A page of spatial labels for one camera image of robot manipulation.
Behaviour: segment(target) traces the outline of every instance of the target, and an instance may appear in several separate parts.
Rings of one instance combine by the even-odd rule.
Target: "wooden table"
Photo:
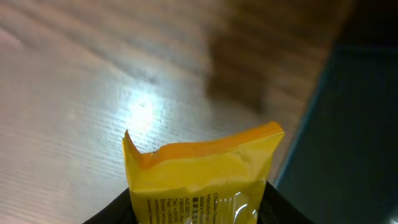
[[[0,223],[81,223],[142,151],[274,120],[277,178],[351,7],[313,0],[0,0]]]

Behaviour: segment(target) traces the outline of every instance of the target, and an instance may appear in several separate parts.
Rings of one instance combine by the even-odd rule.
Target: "snack wrapper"
[[[140,224],[255,224],[284,137],[275,122],[209,142],[140,153],[123,138],[132,207]]]

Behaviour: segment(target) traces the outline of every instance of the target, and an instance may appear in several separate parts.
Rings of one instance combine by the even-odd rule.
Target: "table surface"
[[[81,223],[142,151],[277,121],[277,178],[352,3],[0,0],[0,222]]]

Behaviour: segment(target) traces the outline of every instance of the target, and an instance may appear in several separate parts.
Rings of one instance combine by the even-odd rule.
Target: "orange strip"
[[[156,152],[140,153],[131,141],[128,131],[126,131],[123,138],[123,145],[125,147],[124,150],[131,154],[141,169],[148,169],[170,159],[195,158],[227,152],[233,146],[281,132],[283,130],[279,124],[270,122],[267,125],[215,141],[173,143],[162,146]]]

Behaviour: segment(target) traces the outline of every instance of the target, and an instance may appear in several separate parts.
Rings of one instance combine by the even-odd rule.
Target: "yellow snack package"
[[[272,154],[283,137],[271,122],[217,141],[168,144],[141,154],[126,132],[123,151],[137,222],[255,224]]]

